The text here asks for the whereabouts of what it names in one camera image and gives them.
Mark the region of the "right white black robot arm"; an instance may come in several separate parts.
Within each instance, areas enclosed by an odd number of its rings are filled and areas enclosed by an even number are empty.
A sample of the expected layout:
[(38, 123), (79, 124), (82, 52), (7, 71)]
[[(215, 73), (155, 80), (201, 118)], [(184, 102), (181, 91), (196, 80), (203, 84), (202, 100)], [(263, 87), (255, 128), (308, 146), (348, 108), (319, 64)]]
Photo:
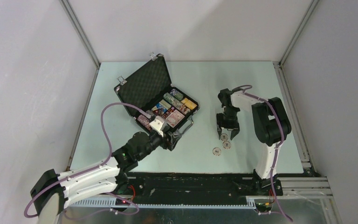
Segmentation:
[(263, 144), (262, 156), (255, 173), (258, 179), (252, 183), (253, 191), (264, 195), (271, 189), (268, 179), (276, 175), (276, 164), (282, 144), (291, 133), (291, 123), (278, 97), (264, 99), (248, 93), (249, 85), (235, 89), (223, 89), (218, 94), (223, 112), (216, 115), (217, 133), (220, 139), (233, 139), (240, 132), (237, 113), (251, 112), (257, 139)]

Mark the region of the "blue patterned card deck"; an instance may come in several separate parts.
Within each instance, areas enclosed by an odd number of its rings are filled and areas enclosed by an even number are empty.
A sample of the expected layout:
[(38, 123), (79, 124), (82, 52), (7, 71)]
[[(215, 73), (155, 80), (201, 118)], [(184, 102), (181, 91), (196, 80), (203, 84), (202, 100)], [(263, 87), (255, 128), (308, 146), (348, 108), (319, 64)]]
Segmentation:
[(165, 101), (164, 99), (160, 100), (154, 107), (152, 107), (151, 111), (156, 116), (163, 116), (168, 110), (171, 108), (171, 104)]

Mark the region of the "white red chip stack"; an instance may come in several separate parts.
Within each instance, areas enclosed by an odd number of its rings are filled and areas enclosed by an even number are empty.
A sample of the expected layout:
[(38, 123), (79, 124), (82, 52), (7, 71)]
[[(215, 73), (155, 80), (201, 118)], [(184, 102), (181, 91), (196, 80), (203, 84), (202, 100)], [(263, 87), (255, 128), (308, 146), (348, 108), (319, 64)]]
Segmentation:
[(230, 138), (226, 133), (221, 134), (220, 140), (221, 140), (221, 147), (214, 147), (212, 149), (212, 153), (215, 156), (220, 156), (223, 150), (228, 150), (231, 148)]

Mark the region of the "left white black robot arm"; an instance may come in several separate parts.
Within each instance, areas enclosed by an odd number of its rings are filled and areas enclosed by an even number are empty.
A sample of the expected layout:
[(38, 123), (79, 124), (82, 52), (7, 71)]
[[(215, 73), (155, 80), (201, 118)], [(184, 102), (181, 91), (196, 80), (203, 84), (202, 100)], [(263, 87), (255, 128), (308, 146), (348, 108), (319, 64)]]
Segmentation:
[(40, 217), (44, 207), (55, 197), (56, 214), (70, 205), (99, 194), (116, 192), (124, 194), (129, 188), (127, 173), (138, 166), (158, 147), (172, 151), (182, 135), (167, 132), (163, 136), (152, 131), (138, 132), (125, 145), (110, 153), (108, 160), (88, 167), (57, 174), (48, 170), (31, 189), (31, 203)]

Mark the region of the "black poker set case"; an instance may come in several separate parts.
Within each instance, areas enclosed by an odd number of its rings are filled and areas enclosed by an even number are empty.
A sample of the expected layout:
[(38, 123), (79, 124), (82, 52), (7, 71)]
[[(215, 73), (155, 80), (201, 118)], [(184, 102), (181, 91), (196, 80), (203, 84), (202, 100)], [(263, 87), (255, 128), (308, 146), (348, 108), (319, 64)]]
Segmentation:
[(184, 115), (185, 117), (175, 127), (169, 126), (170, 129), (167, 132), (179, 131), (183, 136), (188, 130), (188, 127), (185, 126), (186, 122), (192, 120), (192, 116), (200, 107), (195, 99), (184, 93), (172, 83), (163, 54), (152, 55), (151, 60), (146, 62), (134, 73), (127, 78), (119, 77), (118, 80), (120, 83), (115, 87), (115, 93), (121, 102), (133, 105), (133, 107), (126, 108), (128, 114), (149, 133), (152, 130), (149, 131), (143, 127), (140, 122), (137, 121), (137, 117), (140, 114), (144, 116), (156, 116), (151, 111), (152, 107), (154, 107), (160, 100), (164, 99), (163, 95), (165, 93), (170, 93), (173, 88), (180, 91), (184, 95), (184, 98), (189, 98), (198, 106), (196, 110), (191, 110), (190, 113)]

